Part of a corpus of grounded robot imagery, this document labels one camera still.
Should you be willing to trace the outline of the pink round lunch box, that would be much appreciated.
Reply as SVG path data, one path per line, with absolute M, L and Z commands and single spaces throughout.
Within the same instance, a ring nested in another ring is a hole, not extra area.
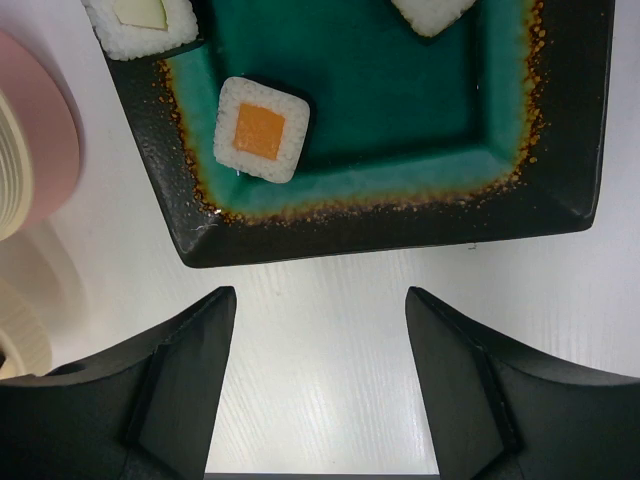
M 56 212 L 79 180 L 78 131 L 57 83 L 1 34 L 1 238 Z

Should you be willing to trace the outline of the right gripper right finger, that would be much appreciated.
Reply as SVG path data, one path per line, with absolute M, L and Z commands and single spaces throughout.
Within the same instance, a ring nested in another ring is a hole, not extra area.
M 637 378 L 536 350 L 422 288 L 405 314 L 441 478 L 638 478 Z

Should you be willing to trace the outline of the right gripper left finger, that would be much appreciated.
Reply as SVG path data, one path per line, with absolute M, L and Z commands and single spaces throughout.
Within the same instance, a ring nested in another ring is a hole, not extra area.
M 235 313 L 220 287 L 102 352 L 2 381 L 2 478 L 203 478 Z

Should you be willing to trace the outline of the cream lid with pink handle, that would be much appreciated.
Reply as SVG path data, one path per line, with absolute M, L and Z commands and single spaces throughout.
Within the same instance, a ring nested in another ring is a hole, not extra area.
M 53 342 L 83 323 L 84 287 L 51 223 L 1 242 L 1 378 L 44 376 Z

